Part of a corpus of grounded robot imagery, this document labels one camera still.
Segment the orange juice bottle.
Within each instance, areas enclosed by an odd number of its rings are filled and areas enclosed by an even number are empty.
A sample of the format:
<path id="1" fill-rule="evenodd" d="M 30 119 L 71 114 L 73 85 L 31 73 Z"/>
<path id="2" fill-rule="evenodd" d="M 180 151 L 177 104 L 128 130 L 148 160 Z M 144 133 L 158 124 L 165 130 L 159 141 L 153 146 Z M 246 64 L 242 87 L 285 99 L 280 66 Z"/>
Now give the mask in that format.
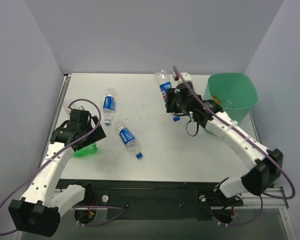
<path id="1" fill-rule="evenodd" d="M 218 105 L 221 105 L 222 104 L 222 102 L 219 100 L 219 98 L 218 97 L 216 97 L 215 95 L 214 96 L 212 96 L 212 99 L 214 100 L 214 102 L 216 102 Z"/>

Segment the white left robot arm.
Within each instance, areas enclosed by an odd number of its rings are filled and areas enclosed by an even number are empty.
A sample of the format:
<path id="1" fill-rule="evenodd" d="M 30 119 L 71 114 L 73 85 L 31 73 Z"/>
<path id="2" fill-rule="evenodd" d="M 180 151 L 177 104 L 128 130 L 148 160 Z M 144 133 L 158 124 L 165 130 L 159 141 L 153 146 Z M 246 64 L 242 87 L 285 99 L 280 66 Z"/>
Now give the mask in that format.
<path id="1" fill-rule="evenodd" d="M 21 198 L 9 204 L 8 211 L 18 231 L 51 237 L 67 211 L 93 201 L 91 184 L 82 180 L 76 180 L 57 196 L 54 192 L 73 154 L 106 137 L 100 125 L 93 130 L 92 123 L 98 121 L 83 107 L 73 108 L 69 120 L 52 132 L 42 170 L 32 178 Z"/>

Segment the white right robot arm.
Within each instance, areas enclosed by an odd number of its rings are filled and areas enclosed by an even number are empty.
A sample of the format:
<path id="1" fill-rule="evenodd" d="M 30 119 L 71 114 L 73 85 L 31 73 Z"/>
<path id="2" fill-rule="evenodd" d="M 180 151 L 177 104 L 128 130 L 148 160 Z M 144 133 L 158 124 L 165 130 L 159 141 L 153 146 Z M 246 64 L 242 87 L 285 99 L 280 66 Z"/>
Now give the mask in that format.
<path id="1" fill-rule="evenodd" d="M 216 203 L 224 205 L 231 197 L 246 192 L 259 196 L 280 176 L 282 152 L 255 141 L 212 99 L 200 104 L 201 96 L 193 96 L 182 83 L 176 88 L 162 88 L 161 93 L 167 113 L 188 116 L 198 127 L 223 140 L 247 167 L 242 177 L 226 178 L 217 185 L 213 192 Z"/>

